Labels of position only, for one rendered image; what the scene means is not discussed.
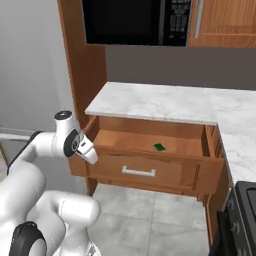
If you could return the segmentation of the open wooden drawer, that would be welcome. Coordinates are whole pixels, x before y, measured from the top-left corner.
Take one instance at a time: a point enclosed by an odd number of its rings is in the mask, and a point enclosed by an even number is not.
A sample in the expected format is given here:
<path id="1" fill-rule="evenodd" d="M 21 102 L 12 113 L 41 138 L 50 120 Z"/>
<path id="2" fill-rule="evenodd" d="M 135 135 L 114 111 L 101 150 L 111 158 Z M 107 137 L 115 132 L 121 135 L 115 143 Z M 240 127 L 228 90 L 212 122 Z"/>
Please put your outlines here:
<path id="1" fill-rule="evenodd" d="M 197 196 L 213 188 L 203 179 L 210 165 L 205 126 L 177 122 L 96 116 L 99 131 L 91 140 L 98 161 L 91 165 L 78 156 L 70 161 L 71 173 L 88 179 L 93 192 L 99 182 L 153 191 Z M 153 145 L 161 143 L 166 150 L 158 152 Z M 150 171 L 155 177 L 127 175 L 122 167 Z"/>

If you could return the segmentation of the wooden base cabinet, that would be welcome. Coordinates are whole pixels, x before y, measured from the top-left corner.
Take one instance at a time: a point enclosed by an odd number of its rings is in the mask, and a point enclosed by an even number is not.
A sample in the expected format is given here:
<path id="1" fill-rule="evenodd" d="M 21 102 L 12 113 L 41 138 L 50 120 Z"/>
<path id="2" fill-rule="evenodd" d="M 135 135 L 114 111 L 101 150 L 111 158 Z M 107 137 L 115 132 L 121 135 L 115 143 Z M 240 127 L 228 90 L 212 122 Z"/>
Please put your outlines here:
<path id="1" fill-rule="evenodd" d="M 225 205 L 232 186 L 232 178 L 219 128 L 213 125 L 206 125 L 204 130 L 210 159 L 214 160 L 217 166 L 211 164 L 210 171 L 203 179 L 204 184 L 210 185 L 213 191 L 208 194 L 199 193 L 197 200 L 201 201 L 205 208 L 208 241 L 209 245 L 212 245 L 217 231 L 217 212 L 221 211 Z"/>

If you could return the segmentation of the tall wooden cabinet panel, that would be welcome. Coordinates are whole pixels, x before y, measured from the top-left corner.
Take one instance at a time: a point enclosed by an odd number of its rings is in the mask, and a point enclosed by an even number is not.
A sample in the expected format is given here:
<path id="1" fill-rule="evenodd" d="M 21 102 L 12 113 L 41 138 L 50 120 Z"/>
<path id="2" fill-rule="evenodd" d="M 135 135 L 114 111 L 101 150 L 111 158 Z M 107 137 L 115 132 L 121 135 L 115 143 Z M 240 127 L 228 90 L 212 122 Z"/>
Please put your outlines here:
<path id="1" fill-rule="evenodd" d="M 105 47 L 86 43 L 82 0 L 57 0 L 76 118 L 90 140 L 99 119 L 85 110 L 107 82 Z"/>

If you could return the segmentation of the wooden wall cupboard door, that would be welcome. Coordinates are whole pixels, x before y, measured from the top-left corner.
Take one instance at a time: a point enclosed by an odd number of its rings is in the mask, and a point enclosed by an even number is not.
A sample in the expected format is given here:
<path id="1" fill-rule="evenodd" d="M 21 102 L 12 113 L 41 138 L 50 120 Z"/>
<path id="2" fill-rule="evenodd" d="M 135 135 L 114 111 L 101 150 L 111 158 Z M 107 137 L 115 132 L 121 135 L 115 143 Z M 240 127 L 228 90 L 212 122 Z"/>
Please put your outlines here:
<path id="1" fill-rule="evenodd" d="M 256 0 L 204 0 L 199 38 L 194 38 L 198 0 L 193 0 L 190 47 L 256 48 Z"/>

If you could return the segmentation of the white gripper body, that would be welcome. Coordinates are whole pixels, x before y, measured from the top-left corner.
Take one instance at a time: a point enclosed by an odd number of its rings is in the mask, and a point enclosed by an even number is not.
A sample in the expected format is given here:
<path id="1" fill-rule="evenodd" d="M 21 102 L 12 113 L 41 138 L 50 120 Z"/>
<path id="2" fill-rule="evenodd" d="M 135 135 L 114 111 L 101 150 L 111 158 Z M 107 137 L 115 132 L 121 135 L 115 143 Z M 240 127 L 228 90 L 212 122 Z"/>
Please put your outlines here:
<path id="1" fill-rule="evenodd" d="M 83 140 L 79 144 L 76 153 L 89 164 L 95 164 L 98 161 L 98 155 L 94 149 L 93 143 L 90 140 Z"/>

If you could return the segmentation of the black microwave oven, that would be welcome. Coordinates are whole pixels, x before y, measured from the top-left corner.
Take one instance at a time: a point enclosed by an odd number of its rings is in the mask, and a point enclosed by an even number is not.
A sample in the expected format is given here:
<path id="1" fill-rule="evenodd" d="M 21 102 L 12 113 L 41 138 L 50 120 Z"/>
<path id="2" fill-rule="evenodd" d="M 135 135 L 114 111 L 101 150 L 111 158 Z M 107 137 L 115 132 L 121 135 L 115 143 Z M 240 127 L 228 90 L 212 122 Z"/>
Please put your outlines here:
<path id="1" fill-rule="evenodd" d="M 191 0 L 82 0 L 89 44 L 185 46 Z"/>

